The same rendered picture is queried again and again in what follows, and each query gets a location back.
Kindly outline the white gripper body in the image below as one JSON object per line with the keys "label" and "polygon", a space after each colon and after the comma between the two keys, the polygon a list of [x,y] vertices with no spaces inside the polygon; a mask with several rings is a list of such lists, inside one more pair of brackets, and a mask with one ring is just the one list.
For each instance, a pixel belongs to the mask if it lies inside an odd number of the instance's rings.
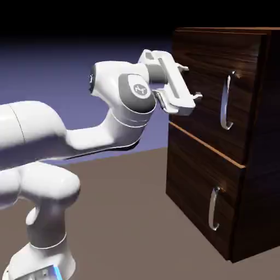
{"label": "white gripper body", "polygon": [[166,51],[154,50],[151,54],[158,60],[167,77],[164,88],[154,90],[162,109],[168,114],[189,116],[195,108],[195,102],[180,73],[181,65]]}

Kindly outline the dark wood cabinet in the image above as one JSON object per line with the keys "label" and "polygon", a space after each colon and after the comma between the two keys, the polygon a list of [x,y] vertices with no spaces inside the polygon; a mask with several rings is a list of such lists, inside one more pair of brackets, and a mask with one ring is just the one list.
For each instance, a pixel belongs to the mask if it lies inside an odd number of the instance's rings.
{"label": "dark wood cabinet", "polygon": [[267,36],[252,102],[244,165],[173,123],[172,117],[176,115],[169,118],[169,124],[246,169],[239,186],[232,258],[229,260],[236,263],[280,247],[280,27],[180,27],[177,30],[263,33]]}

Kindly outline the dark wood cabinet door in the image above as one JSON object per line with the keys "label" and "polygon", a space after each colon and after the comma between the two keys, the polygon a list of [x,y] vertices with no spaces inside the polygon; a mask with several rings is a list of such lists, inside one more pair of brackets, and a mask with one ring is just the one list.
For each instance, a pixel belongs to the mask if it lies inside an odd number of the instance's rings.
{"label": "dark wood cabinet door", "polygon": [[[259,64],[267,36],[263,33],[223,32],[217,30],[177,30],[172,54],[189,67],[183,78],[192,94],[203,98],[189,117],[172,117],[172,122],[240,165],[246,163],[246,149],[252,116]],[[230,83],[228,131],[220,124],[223,83],[230,71],[237,78]]]}
{"label": "dark wood cabinet door", "polygon": [[[227,260],[232,258],[237,198],[245,170],[169,124],[166,194]],[[215,206],[217,231],[208,225],[215,186],[223,190]]]}

